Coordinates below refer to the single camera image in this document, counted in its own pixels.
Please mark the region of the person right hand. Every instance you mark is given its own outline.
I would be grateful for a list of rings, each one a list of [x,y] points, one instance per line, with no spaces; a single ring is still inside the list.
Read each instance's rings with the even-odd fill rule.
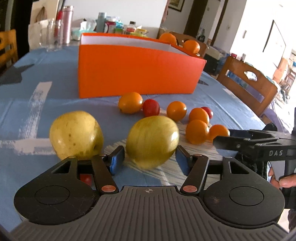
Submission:
[[[268,173],[270,177],[270,183],[277,189],[282,188],[291,188],[296,186],[296,174],[288,175],[281,178],[279,181],[276,180],[273,168],[271,167]]]

